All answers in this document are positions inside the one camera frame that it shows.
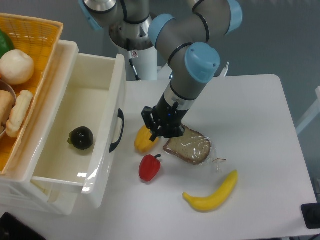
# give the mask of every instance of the dark round fruit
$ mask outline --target dark round fruit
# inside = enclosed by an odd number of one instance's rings
[[[80,150],[86,150],[94,143],[94,134],[85,126],[78,127],[70,132],[69,137],[70,141],[68,142]]]

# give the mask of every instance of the bread slice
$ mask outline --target bread slice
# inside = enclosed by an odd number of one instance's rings
[[[10,111],[15,103],[15,98],[8,91],[0,90],[0,121],[1,126],[5,126],[9,118]]]
[[[193,165],[203,163],[211,151],[210,140],[186,126],[184,129],[183,136],[170,138],[163,150]]]

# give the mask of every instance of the metal bowl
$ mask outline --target metal bowl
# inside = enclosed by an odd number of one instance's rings
[[[13,105],[16,104],[17,95],[16,95],[15,91],[12,89],[12,87],[9,84],[7,84],[4,81],[0,80],[0,90],[7,91],[7,92],[11,93],[11,95],[14,98]],[[4,135],[6,135],[6,126],[4,126],[3,132],[0,133],[0,139],[2,139]]]

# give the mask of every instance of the banana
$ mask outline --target banana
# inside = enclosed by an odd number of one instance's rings
[[[218,208],[222,205],[238,182],[238,171],[234,170],[229,173],[219,189],[210,196],[198,197],[190,196],[188,193],[184,192],[182,194],[183,198],[196,210],[201,212],[207,212]]]

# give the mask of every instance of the red bell pepper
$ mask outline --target red bell pepper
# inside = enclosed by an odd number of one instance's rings
[[[149,182],[151,181],[159,172],[161,163],[157,158],[160,158],[161,154],[156,156],[146,155],[139,167],[139,176],[142,180]]]

